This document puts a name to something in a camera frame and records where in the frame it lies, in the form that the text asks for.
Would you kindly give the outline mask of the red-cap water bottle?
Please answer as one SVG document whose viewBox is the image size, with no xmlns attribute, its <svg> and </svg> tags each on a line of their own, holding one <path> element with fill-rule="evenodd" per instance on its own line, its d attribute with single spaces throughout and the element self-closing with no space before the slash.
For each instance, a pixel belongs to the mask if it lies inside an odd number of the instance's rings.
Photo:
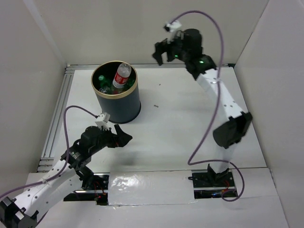
<svg viewBox="0 0 304 228">
<path fill-rule="evenodd" d="M 116 71 L 112 85 L 118 89 L 123 88 L 128 81 L 131 72 L 132 68 L 129 64 L 121 63 Z"/>
</svg>

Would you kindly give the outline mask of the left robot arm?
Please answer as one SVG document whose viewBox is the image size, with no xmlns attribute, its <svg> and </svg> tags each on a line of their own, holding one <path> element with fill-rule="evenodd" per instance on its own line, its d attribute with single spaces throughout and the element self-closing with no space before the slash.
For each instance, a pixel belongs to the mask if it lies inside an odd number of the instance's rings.
<svg viewBox="0 0 304 228">
<path fill-rule="evenodd" d="M 26 191 L 0 202 L 0 221 L 7 228 L 35 228 L 48 211 L 71 192 L 93 186 L 94 173 L 87 167 L 92 156 L 105 147 L 124 147 L 132 140 L 119 125 L 110 128 L 89 126 L 80 139 L 66 150 L 55 166 Z"/>
</svg>

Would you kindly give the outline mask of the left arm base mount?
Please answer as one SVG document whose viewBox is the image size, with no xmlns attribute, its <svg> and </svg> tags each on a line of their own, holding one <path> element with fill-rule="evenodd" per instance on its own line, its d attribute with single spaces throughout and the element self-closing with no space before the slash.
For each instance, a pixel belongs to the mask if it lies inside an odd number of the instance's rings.
<svg viewBox="0 0 304 228">
<path fill-rule="evenodd" d="M 89 186 L 85 189 L 75 190 L 66 197 L 64 202 L 91 201 L 99 206 L 108 205 L 109 173 L 96 173 Z"/>
</svg>

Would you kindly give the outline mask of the silver tape sheet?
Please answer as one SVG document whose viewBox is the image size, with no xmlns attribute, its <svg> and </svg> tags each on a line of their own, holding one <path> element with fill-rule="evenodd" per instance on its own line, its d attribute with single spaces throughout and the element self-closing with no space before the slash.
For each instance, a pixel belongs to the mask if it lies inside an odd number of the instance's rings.
<svg viewBox="0 0 304 228">
<path fill-rule="evenodd" d="M 108 204 L 111 206 L 180 205 L 195 202 L 191 171 L 111 173 Z"/>
</svg>

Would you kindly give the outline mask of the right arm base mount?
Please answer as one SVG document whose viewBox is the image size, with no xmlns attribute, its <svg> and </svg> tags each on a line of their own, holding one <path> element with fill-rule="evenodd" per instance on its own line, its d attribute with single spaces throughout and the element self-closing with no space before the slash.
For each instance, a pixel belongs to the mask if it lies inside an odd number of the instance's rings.
<svg viewBox="0 0 304 228">
<path fill-rule="evenodd" d="M 206 171 L 193 171 L 188 177 L 192 181 L 195 199 L 235 198 L 238 196 L 233 174 L 229 169 L 216 173 L 210 165 Z"/>
</svg>

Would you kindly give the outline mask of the dark round bin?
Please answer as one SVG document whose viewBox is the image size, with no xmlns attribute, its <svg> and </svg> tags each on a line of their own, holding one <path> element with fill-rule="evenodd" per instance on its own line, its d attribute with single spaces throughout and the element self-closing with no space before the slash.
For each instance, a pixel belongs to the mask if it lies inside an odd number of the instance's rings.
<svg viewBox="0 0 304 228">
<path fill-rule="evenodd" d="M 100 65 L 91 75 L 91 85 L 103 112 L 110 114 L 110 122 L 124 124 L 134 120 L 141 111 L 141 102 L 138 88 L 138 75 L 133 66 L 129 78 L 134 78 L 135 83 L 122 92 L 111 93 L 111 88 L 101 89 L 98 77 L 104 75 L 114 79 L 116 71 L 122 61 L 110 61 Z"/>
</svg>

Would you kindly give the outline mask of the green plastic soda bottle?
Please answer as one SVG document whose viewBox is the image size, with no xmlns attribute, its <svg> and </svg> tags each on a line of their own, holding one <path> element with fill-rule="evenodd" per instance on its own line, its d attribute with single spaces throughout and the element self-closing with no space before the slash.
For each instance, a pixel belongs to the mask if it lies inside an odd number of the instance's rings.
<svg viewBox="0 0 304 228">
<path fill-rule="evenodd" d="M 98 77 L 99 85 L 101 89 L 106 89 L 111 87 L 111 80 L 104 75 Z"/>
</svg>

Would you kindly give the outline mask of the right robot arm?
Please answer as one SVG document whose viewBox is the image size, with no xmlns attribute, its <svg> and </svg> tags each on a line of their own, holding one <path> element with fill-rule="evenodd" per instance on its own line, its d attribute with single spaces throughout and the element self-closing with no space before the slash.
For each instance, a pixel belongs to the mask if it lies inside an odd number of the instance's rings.
<svg viewBox="0 0 304 228">
<path fill-rule="evenodd" d="M 164 53 L 169 62 L 175 59 L 182 61 L 186 70 L 216 104 L 212 120 L 218 118 L 220 125 L 213 130 L 212 135 L 217 144 L 217 152 L 215 160 L 208 166 L 207 180 L 210 185 L 218 186 L 228 173 L 236 144 L 247 134 L 253 117 L 235 102 L 219 78 L 220 68 L 210 56 L 203 53 L 200 32 L 193 28 L 185 31 L 177 28 L 166 30 L 171 36 L 154 45 L 153 58 L 159 65 L 163 64 Z"/>
</svg>

